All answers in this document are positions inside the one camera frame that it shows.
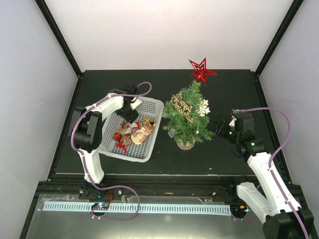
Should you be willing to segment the white perforated plastic basket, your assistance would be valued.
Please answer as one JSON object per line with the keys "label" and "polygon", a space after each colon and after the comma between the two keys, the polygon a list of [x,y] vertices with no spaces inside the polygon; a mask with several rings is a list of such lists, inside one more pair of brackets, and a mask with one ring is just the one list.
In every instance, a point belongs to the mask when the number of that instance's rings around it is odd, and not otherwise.
{"label": "white perforated plastic basket", "polygon": [[[139,116],[134,123],[128,123],[116,113],[112,113],[105,119],[102,130],[102,142],[98,148],[100,155],[140,163],[144,163],[150,159],[159,131],[164,104],[162,101],[152,98],[139,98],[142,101],[142,104],[136,108]],[[133,134],[137,129],[140,129],[143,126],[142,122],[144,118],[156,122],[152,134],[150,134],[146,141],[140,145],[136,145],[133,142],[126,145],[127,153],[124,153],[121,148],[116,147],[118,142],[113,140],[114,134],[121,129],[125,129],[126,133]]]}

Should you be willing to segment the white snowflake ornament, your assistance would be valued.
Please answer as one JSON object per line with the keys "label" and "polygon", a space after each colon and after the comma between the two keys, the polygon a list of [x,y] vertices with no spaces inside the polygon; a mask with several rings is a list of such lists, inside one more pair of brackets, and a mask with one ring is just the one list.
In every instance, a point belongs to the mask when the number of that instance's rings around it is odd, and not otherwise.
{"label": "white snowflake ornament", "polygon": [[208,100],[201,100],[199,109],[197,110],[197,114],[199,117],[205,117],[208,113],[210,113],[210,109],[208,106]]}

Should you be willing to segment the small green christmas tree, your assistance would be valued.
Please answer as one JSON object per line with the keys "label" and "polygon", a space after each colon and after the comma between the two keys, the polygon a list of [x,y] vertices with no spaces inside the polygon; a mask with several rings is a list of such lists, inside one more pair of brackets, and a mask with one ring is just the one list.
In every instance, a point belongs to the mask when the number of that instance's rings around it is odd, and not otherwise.
{"label": "small green christmas tree", "polygon": [[209,113],[209,103],[201,93],[201,83],[194,80],[165,102],[162,117],[169,122],[163,129],[180,149],[190,150],[195,144],[212,140],[215,136],[208,129]]}

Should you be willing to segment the gold merry christmas sign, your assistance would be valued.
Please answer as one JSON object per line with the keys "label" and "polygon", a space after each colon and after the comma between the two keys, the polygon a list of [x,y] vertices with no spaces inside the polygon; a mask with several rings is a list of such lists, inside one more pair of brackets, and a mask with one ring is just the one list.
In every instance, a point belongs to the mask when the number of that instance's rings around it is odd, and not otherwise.
{"label": "gold merry christmas sign", "polygon": [[188,105],[182,98],[182,94],[178,93],[171,98],[174,108],[181,113],[190,123],[193,123],[193,118],[190,115],[192,106]]}

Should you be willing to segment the white string lights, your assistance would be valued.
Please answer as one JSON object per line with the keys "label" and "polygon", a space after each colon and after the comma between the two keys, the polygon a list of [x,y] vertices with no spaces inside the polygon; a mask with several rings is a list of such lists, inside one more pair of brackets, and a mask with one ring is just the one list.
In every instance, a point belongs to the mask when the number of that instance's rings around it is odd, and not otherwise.
{"label": "white string lights", "polygon": [[174,138],[177,134],[178,134],[178,131],[176,129],[174,129],[174,128],[171,128],[168,131],[168,135],[170,136],[170,138]]}

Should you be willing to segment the red star ornament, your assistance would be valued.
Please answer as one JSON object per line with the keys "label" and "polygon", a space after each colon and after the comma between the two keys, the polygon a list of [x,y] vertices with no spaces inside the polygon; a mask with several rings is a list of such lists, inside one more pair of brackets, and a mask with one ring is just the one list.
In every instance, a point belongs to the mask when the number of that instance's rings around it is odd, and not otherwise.
{"label": "red star ornament", "polygon": [[195,77],[197,83],[203,82],[204,85],[207,85],[208,76],[217,76],[216,72],[207,68],[206,58],[204,58],[200,63],[196,63],[192,60],[189,60],[189,62],[194,68],[190,76]]}

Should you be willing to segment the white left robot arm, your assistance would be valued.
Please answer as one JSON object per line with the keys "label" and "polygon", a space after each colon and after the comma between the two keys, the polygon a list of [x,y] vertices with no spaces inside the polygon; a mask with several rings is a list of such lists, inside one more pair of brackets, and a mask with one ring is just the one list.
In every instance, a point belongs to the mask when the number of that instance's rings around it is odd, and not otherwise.
{"label": "white left robot arm", "polygon": [[138,112],[132,106],[138,101],[138,87],[132,83],[123,89],[113,89],[104,98],[85,108],[76,107],[71,123],[70,142],[82,161],[84,179],[92,183],[89,192],[96,199],[103,198],[107,186],[101,181],[104,171],[100,162],[98,148],[102,142],[104,120],[116,113],[126,122],[133,123]]}

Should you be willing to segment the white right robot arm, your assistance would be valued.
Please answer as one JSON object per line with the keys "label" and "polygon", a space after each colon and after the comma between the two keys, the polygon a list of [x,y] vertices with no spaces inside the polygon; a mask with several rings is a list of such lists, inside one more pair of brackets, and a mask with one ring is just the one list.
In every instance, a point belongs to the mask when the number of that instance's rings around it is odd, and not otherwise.
{"label": "white right robot arm", "polygon": [[263,192],[244,177],[227,187],[233,201],[243,200],[258,217],[267,239],[308,239],[314,223],[309,209],[301,207],[273,163],[273,154],[256,136],[254,118],[248,110],[234,110],[232,119],[214,123],[214,132],[235,146],[257,177]]}

